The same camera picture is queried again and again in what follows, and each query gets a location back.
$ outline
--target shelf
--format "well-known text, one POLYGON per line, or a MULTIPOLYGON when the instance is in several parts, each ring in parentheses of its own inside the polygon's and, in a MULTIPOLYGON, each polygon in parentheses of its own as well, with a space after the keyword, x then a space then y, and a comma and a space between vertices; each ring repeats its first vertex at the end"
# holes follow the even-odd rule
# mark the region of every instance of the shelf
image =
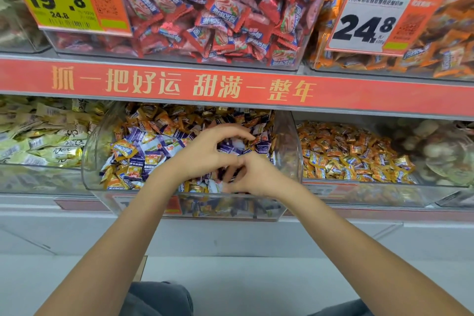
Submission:
POLYGON ((294 111, 474 120, 474 83, 215 67, 135 59, 0 54, 3 94, 225 104, 294 111))

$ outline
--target qr code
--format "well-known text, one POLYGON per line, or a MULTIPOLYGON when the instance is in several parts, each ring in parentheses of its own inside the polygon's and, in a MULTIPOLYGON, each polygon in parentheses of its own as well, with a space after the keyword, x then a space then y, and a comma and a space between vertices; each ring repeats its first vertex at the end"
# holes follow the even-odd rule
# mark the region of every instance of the qr code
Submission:
POLYGON ((114 0, 94 0, 97 13, 101 15, 118 15, 119 12, 115 7, 114 0))
POLYGON ((412 35, 415 34, 419 26, 423 24, 426 19, 424 14, 409 14, 406 20, 400 25, 397 33, 394 35, 394 39, 397 40, 410 40, 412 35))

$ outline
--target candy bin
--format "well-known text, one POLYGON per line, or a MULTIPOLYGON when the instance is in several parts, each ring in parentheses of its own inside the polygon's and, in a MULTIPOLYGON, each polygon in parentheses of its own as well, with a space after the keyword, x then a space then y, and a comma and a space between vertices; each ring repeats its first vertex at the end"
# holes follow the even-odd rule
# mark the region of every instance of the candy bin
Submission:
POLYGON ((34 53, 50 45, 23 0, 0 0, 0 51, 34 53))
POLYGON ((58 53, 296 70, 323 0, 123 0, 133 37, 48 32, 58 53))
POLYGON ((303 183, 328 203, 426 206, 465 190, 425 181, 415 156, 371 127, 302 121, 297 130, 303 183))
MULTIPOLYGON (((154 168, 186 147, 203 129, 225 122, 249 127, 256 140, 227 139, 217 146, 219 151, 240 155, 255 150, 285 175, 301 182, 301 148, 290 112, 116 102, 85 146, 84 184, 111 211, 119 214, 154 168)), ((285 212, 286 208, 276 200, 223 194, 224 173, 224 169, 215 170, 181 184, 165 215, 278 220, 285 212)))
POLYGON ((0 96, 2 192, 90 196, 82 149, 106 110, 94 100, 0 96))
MULTIPOLYGON (((374 1, 385 2, 386 0, 367 0, 372 4, 374 1)), ((392 21, 395 20, 393 25, 387 25, 385 29, 383 29, 383 25, 381 26, 379 34, 393 31, 384 48, 389 41, 397 42, 392 43, 392 45, 404 45, 400 47, 400 54, 395 53, 394 55, 387 49, 383 49, 384 53, 381 54, 362 51, 370 49, 370 43, 372 45, 374 45, 374 42, 377 43, 377 40, 374 40, 376 38, 364 39, 366 32, 368 32, 367 35, 370 34, 371 25, 370 22, 364 24, 365 17, 368 15, 364 16, 362 12, 357 15, 359 19, 363 18, 364 21, 361 20, 357 25, 355 23, 350 35, 347 34, 342 37, 351 37, 352 41, 358 40, 361 45, 365 41, 366 47, 357 47, 357 51, 347 52, 343 51, 348 50, 346 47, 344 49, 334 48, 334 36, 331 37, 331 33, 336 27, 338 17, 342 14, 346 15, 342 8, 345 0, 325 0, 317 21, 316 45, 311 47, 310 66, 318 71, 350 72, 365 75, 473 79, 474 0, 440 1, 441 4, 437 9, 433 9, 432 12, 423 12, 424 9, 430 7, 431 2, 410 0, 409 4, 405 3, 405 5, 409 5, 410 9, 406 6, 406 10, 403 11, 403 13, 407 13, 406 18, 392 18, 392 21)), ((350 6, 351 10, 355 10, 358 5, 355 5, 354 2, 359 3, 359 0, 352 1, 351 5, 346 4, 344 8, 350 6)), ((395 6, 395 8, 401 10, 405 6, 395 6)), ((370 14, 367 20, 370 18, 374 19, 373 14, 370 14)), ((346 18, 340 20, 338 24, 351 28, 352 24, 349 25, 347 22, 348 19, 346 18)), ((377 29, 374 28, 373 30, 378 32, 378 27, 379 25, 377 25, 377 29)))

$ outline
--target white floor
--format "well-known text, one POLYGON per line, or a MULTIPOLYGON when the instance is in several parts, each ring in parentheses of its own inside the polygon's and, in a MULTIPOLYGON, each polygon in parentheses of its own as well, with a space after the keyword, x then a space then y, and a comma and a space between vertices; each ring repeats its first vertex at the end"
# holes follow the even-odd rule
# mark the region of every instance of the white floor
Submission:
MULTIPOLYGON (((0 315, 31 316, 76 256, 0 255, 0 315)), ((474 262, 413 262, 474 311, 474 262)), ((196 316, 304 316, 357 297, 327 259, 149 257, 143 281, 190 291, 196 316)))

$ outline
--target price number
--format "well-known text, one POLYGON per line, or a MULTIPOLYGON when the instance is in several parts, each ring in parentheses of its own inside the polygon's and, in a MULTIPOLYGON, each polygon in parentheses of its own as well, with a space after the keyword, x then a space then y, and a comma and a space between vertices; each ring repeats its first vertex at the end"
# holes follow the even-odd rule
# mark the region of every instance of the price number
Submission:
MULTIPOLYGON (((53 18, 69 19, 69 16, 67 13, 60 13, 60 12, 53 11, 56 8, 55 0, 30 0, 30 1, 35 8, 48 9, 53 18)), ((84 0, 72 0, 72 2, 79 9, 84 9, 86 7, 86 3, 84 2, 84 0)), ((74 11, 74 6, 70 5, 69 9, 71 9, 71 11, 74 11)))
MULTIPOLYGON (((375 33, 377 31, 381 33, 388 33, 392 31, 394 28, 395 23, 397 22, 397 18, 390 16, 383 20, 382 25, 379 27, 382 18, 380 17, 373 17, 363 25, 361 25, 357 30, 354 31, 353 34, 350 31, 354 30, 359 25, 359 18, 357 15, 348 14, 341 18, 340 22, 345 25, 349 24, 348 26, 342 28, 339 31, 336 31, 332 36, 333 39, 338 40, 351 40, 352 37, 362 38, 362 42, 365 43, 375 43, 377 38, 375 37, 375 33)), ((380 38, 380 42, 384 43, 385 38, 380 38)))

